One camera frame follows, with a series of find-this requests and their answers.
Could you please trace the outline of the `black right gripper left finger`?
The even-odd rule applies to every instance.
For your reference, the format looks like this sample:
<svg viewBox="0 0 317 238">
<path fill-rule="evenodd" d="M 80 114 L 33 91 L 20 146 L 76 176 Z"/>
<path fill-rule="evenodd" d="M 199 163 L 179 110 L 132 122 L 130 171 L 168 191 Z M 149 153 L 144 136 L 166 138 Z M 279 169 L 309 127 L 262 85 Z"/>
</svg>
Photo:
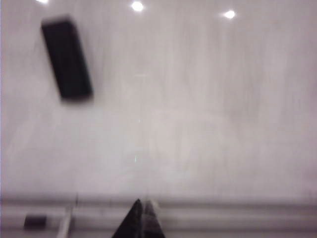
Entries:
<svg viewBox="0 0 317 238">
<path fill-rule="evenodd" d="M 112 235 L 112 238 L 141 238 L 142 214 L 142 202 L 140 199 L 137 199 L 115 233 Z"/>
</svg>

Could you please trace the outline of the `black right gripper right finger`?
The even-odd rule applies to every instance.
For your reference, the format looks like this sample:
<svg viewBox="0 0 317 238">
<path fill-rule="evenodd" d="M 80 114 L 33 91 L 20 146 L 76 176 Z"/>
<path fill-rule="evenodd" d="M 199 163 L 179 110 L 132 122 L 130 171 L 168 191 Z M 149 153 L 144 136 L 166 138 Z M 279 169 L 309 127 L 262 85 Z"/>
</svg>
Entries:
<svg viewBox="0 0 317 238">
<path fill-rule="evenodd" d="M 143 237 L 144 238 L 165 238 L 160 222 L 152 201 L 145 203 L 143 211 Z"/>
</svg>

